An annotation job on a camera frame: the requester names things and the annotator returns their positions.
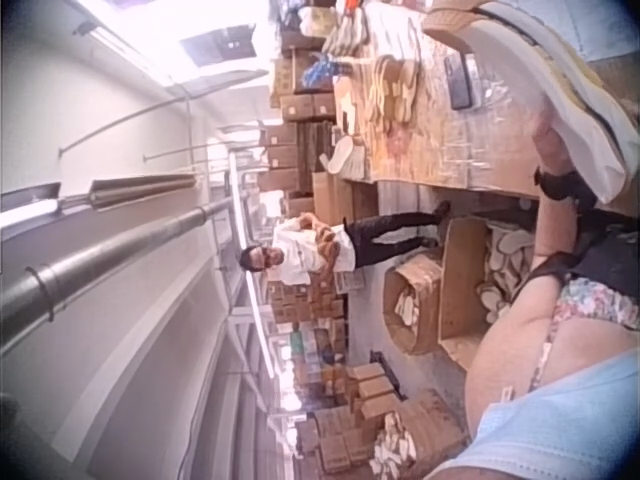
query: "white shirt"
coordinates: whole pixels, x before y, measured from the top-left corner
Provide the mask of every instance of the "white shirt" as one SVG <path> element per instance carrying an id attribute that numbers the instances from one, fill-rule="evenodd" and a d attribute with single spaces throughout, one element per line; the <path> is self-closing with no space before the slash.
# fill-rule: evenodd
<path id="1" fill-rule="evenodd" d="M 334 272 L 353 272 L 356 268 L 356 252 L 343 225 L 331 227 L 340 245 Z M 270 280 L 280 280 L 286 285 L 309 285 L 309 272 L 319 271 L 326 261 L 318 253 L 316 232 L 301 230 L 297 218 L 277 225 L 273 230 L 273 247 L 284 252 L 284 261 L 269 269 Z"/>

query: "metal pipe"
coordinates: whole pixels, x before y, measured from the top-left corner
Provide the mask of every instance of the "metal pipe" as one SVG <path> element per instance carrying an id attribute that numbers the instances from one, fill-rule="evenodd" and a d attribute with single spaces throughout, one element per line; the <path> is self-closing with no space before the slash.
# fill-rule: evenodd
<path id="1" fill-rule="evenodd" d="M 225 198 L 131 229 L 52 265 L 26 268 L 25 275 L 3 292 L 0 357 L 100 282 L 232 205 L 232 199 Z"/>
<path id="2" fill-rule="evenodd" d="M 140 200 L 141 198 L 162 193 L 174 192 L 184 188 L 193 188 L 196 184 L 195 178 L 185 180 L 173 180 L 169 182 L 158 182 L 151 185 L 139 185 L 135 187 L 113 188 L 104 191 L 93 192 L 89 195 L 93 208 L 102 208 Z"/>
<path id="3" fill-rule="evenodd" d="M 267 74 L 266 71 L 258 70 L 258 71 L 252 72 L 252 74 L 249 75 L 249 78 L 246 79 L 246 80 L 242 79 L 242 81 L 239 81 L 238 79 L 233 79 L 233 80 L 227 80 L 226 82 L 221 82 L 220 84 L 216 85 L 213 88 L 210 88 L 209 90 L 207 90 L 205 92 L 202 92 L 202 93 L 200 93 L 198 95 L 191 96 L 191 101 L 199 100 L 199 99 L 201 99 L 203 97 L 206 97 L 207 95 L 211 95 L 212 93 L 216 93 L 216 92 L 219 92 L 220 90 L 224 90 L 226 88 L 233 87 L 233 86 L 237 85 L 238 83 L 249 82 L 249 81 L 254 80 L 256 78 L 263 77 L 266 74 Z M 154 112 L 156 110 L 159 110 L 160 108 L 168 107 L 169 105 L 173 105 L 175 103 L 184 102 L 187 99 L 188 99 L 188 95 L 183 95 L 181 97 L 173 98 L 171 100 L 167 100 L 167 101 L 164 101 L 164 102 L 157 103 L 155 105 L 151 105 L 150 107 L 143 108 L 142 110 L 138 110 L 137 112 L 130 113 L 129 115 L 125 115 L 124 117 L 121 117 L 118 120 L 114 120 L 113 122 L 108 123 L 108 124 L 98 128 L 97 130 L 94 130 L 91 133 L 88 133 L 84 137 L 79 138 L 75 142 L 70 143 L 66 147 L 59 148 L 58 149 L 58 158 L 59 159 L 62 158 L 62 156 L 65 153 L 67 153 L 69 150 L 72 150 L 73 148 L 77 147 L 78 145 L 83 144 L 87 140 L 90 140 L 93 137 L 95 137 L 97 135 L 100 135 L 103 132 L 106 132 L 107 130 L 111 130 L 113 127 L 116 127 L 116 126 L 120 125 L 121 123 L 127 122 L 129 120 L 133 120 L 134 118 L 137 118 L 137 117 L 139 117 L 141 115 L 145 115 L 147 113 Z"/>
<path id="4" fill-rule="evenodd" d="M 187 135 L 189 136 L 189 160 L 191 165 L 195 162 L 195 156 L 193 155 L 193 117 L 191 115 L 191 96 L 187 93 L 187 99 L 185 100 L 185 108 L 187 110 Z"/>
<path id="5" fill-rule="evenodd" d="M 184 147 L 184 148 L 176 148 L 175 150 L 167 150 L 166 152 L 156 153 L 155 155 L 150 155 L 148 157 L 146 155 L 143 155 L 142 156 L 142 160 L 144 162 L 147 162 L 149 160 L 154 160 L 156 158 L 167 157 L 169 155 L 173 155 L 173 154 L 176 154 L 176 153 L 187 152 L 187 151 L 191 151 L 191 153 L 193 154 L 194 150 L 198 150 L 200 148 L 213 147 L 215 145 L 220 145 L 220 143 L 203 143 L 202 145 L 190 145 L 190 146 Z"/>
<path id="6" fill-rule="evenodd" d="M 142 156 L 142 160 L 144 162 L 147 162 L 149 160 L 154 160 L 156 158 L 161 158 L 161 157 L 167 157 L 169 155 L 174 155 L 176 153 L 182 153 L 182 152 L 187 152 L 187 151 L 191 151 L 193 153 L 193 150 L 198 150 L 200 148 L 206 148 L 206 147 L 215 147 L 215 146 L 219 146 L 219 145 L 227 146 L 227 150 L 229 152 L 235 152 L 237 150 L 240 151 L 240 150 L 247 150 L 249 148 L 258 148 L 258 147 L 260 147 L 259 142 L 255 141 L 255 140 L 249 140 L 249 141 L 245 141 L 245 142 L 203 143 L 201 145 L 189 145 L 188 147 L 184 147 L 184 148 L 177 148 L 175 150 L 167 150 L 166 152 L 156 153 L 155 155 L 150 155 L 150 156 L 143 155 Z"/>

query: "foot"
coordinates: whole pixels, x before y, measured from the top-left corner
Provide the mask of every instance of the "foot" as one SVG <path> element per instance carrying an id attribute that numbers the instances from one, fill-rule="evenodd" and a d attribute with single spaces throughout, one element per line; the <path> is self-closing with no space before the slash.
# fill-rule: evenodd
<path id="1" fill-rule="evenodd" d="M 423 238 L 422 239 L 422 247 L 423 248 L 435 248 L 439 245 L 440 242 L 438 242 L 437 238 Z"/>
<path id="2" fill-rule="evenodd" d="M 440 204 L 433 211 L 433 214 L 440 219 L 440 221 L 444 220 L 447 215 L 451 212 L 451 203 L 448 201 L 440 202 Z"/>

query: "dark hair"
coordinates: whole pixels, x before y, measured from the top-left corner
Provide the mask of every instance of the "dark hair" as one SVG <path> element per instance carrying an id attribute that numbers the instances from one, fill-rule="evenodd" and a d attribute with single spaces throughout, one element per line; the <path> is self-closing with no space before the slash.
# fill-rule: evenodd
<path id="1" fill-rule="evenodd" d="M 256 268 L 253 266 L 253 262 L 251 260 L 251 251 L 254 248 L 260 248 L 259 245 L 249 245 L 247 248 L 243 249 L 240 252 L 240 256 L 238 257 L 238 263 L 240 264 L 240 268 L 242 268 L 245 272 L 261 272 L 262 268 Z"/>

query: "sneaker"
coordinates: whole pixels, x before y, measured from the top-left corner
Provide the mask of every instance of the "sneaker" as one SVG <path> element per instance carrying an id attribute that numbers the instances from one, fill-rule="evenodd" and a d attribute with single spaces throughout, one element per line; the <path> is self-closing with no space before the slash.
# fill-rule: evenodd
<path id="1" fill-rule="evenodd" d="M 421 246 L 423 248 L 435 248 L 438 245 L 440 245 L 440 242 L 438 241 L 437 238 L 428 238 L 428 237 L 424 237 L 422 239 L 422 243 Z"/>
<path id="2" fill-rule="evenodd" d="M 606 88 L 598 74 L 555 30 L 542 20 L 502 2 L 490 0 L 434 0 L 430 11 L 459 10 L 477 13 L 502 22 L 526 35 L 557 65 L 591 115 L 610 129 L 620 150 L 627 174 L 638 171 L 640 135 L 638 123 Z"/>
<path id="3" fill-rule="evenodd" d="M 532 47 L 510 27 L 466 11 L 430 11 L 422 29 L 462 53 L 474 52 L 492 60 L 509 88 L 532 109 L 541 108 L 547 97 L 556 110 L 553 127 L 566 143 L 576 170 L 602 203 L 610 203 L 625 189 L 633 170 L 628 170 L 607 125 L 590 114 L 542 49 Z M 637 169 L 638 152 L 634 155 L 629 164 Z"/>

